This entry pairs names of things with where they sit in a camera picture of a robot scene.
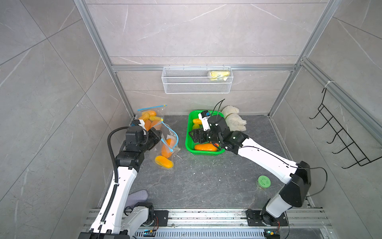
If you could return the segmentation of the clear zip-top bag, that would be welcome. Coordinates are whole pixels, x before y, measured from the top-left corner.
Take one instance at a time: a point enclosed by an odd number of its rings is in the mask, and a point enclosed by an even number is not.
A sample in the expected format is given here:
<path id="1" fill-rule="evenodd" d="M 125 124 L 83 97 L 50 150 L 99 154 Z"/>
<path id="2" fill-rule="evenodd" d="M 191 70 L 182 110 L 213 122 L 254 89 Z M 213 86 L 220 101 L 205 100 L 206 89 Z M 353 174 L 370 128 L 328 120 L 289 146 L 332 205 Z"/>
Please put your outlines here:
<path id="1" fill-rule="evenodd" d="M 178 146 L 178 134 L 162 120 L 155 120 L 151 124 L 151 128 L 160 130 L 160 141 L 154 146 L 150 152 L 150 157 L 159 167 L 171 169 L 174 167 L 174 158 L 180 151 Z"/>
<path id="2" fill-rule="evenodd" d="M 166 109 L 167 109 L 167 105 L 159 105 L 159 106 L 138 109 L 138 112 L 134 116 L 134 119 L 138 120 L 138 122 L 142 122 L 147 131 L 149 131 L 153 127 L 156 130 L 160 130 L 161 127 L 163 126 Z M 149 120 L 146 120 L 146 121 L 139 120 L 139 117 L 141 117 L 144 113 L 150 114 Z"/>

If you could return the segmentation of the large orange mango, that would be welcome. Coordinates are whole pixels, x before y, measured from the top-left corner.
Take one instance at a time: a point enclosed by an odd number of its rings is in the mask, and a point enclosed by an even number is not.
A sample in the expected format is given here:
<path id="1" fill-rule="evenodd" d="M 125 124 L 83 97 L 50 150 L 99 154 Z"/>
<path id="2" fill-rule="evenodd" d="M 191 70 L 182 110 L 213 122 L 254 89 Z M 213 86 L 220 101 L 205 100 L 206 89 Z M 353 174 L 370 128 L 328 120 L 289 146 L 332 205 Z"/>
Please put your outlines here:
<path id="1" fill-rule="evenodd" d="M 175 146 L 176 139 L 169 137 L 166 142 L 162 144 L 161 155 L 170 158 L 174 152 L 173 147 Z"/>

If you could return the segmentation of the yellow orange mango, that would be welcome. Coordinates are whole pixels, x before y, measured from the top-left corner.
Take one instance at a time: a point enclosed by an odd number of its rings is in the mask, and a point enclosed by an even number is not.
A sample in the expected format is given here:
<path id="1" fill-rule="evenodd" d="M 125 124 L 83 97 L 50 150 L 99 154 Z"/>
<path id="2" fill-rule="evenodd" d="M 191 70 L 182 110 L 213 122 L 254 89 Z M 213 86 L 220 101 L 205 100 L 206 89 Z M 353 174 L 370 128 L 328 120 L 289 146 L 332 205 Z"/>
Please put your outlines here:
<path id="1" fill-rule="evenodd" d="M 146 120 L 149 120 L 149 118 L 150 118 L 150 114 L 144 113 L 141 117 L 139 117 L 139 120 L 146 121 Z"/>

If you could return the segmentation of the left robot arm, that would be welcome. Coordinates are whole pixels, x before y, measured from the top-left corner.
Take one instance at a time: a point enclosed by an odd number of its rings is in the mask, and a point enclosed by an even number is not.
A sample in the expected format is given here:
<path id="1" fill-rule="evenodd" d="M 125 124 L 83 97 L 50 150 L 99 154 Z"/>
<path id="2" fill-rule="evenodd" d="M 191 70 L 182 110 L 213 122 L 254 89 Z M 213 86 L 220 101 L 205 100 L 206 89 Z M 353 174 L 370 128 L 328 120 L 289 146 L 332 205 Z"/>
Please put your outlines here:
<path id="1" fill-rule="evenodd" d="M 117 155 L 114 154 L 111 137 L 125 130 L 125 140 Z M 135 119 L 130 126 L 113 130 L 107 137 L 107 146 L 113 166 L 113 178 L 99 214 L 88 232 L 81 232 L 81 239 L 133 239 L 142 225 L 155 221 L 151 203 L 138 203 L 124 219 L 126 201 L 131 186 L 144 160 L 145 152 L 154 148 L 162 139 L 162 132 L 146 129 L 142 119 Z"/>

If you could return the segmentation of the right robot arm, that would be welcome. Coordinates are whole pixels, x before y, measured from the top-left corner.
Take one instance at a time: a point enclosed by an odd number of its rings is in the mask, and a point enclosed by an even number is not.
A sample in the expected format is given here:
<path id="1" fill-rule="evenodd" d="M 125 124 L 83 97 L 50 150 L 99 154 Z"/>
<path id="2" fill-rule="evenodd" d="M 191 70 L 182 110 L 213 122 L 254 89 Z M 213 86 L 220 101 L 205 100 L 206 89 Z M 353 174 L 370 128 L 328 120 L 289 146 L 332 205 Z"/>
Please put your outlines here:
<path id="1" fill-rule="evenodd" d="M 279 217 L 293 207 L 301 207 L 303 201 L 310 197 L 312 185 L 312 167 L 308 163 L 287 160 L 262 147 L 241 131 L 231 131 L 225 118 L 219 113 L 223 101 L 219 101 L 212 111 L 198 114 L 202 128 L 189 131 L 195 150 L 230 151 L 263 167 L 283 184 L 283 188 L 267 201 L 259 217 L 266 226 L 277 223 Z"/>

